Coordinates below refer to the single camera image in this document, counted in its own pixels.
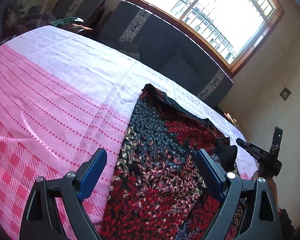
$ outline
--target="pink tablecloth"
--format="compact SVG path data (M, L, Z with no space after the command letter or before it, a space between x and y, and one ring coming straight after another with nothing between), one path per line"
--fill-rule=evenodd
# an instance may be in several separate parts
M242 134L175 82L88 38L51 26L25 33L0 47L0 224L19 239L23 209L36 177L76 171L98 147L107 165L84 201L100 229L104 207L135 102L145 84L167 92L183 108L209 118L235 144ZM238 150L243 178L257 169ZM69 238L62 203L58 208Z

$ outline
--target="folded garment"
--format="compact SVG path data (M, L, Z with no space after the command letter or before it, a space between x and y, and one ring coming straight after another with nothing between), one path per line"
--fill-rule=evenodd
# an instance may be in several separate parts
M114 169L101 235L105 239L200 239L220 203L209 195L194 154L203 148L239 176L229 143L209 119L194 116L147 84ZM232 163L217 149L232 152ZM239 203L226 239L235 237L242 214Z

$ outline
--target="bed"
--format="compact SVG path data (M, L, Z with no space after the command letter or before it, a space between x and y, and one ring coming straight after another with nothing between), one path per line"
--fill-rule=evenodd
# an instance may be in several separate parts
M114 166L135 103L151 83L230 137L243 135L185 89L142 63L86 37L45 26L0 46L0 224L19 239L23 209L36 177L76 171L98 147L106 167L83 205L99 230ZM238 149L243 179L257 169ZM74 239L61 201L60 217Z

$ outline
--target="black sleeve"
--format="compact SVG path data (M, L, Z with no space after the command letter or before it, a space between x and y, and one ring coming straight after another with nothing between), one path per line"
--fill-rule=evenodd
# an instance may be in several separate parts
M281 210L280 223L282 228L283 240L290 240L294 233L294 227L285 209Z

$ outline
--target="wooden window frame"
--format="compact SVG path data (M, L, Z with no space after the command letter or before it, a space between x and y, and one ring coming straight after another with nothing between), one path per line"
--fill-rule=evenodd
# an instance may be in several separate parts
M257 35L250 41L246 48L236 57L236 59L229 64L219 53L216 52L215 48L200 36L194 29L184 23L182 20L176 19L167 12L160 8L148 3L145 0L126 0L131 2L151 13L167 21L178 30L183 32L189 38L191 38L196 44L198 44L231 78L237 75L237 73L247 64L247 62L253 57L258 51L266 39L270 36L274 28L278 25L279 21L284 15L284 11L279 4L278 0L272 0L276 6L276 12L271 16L271 20L266 22L259 30Z

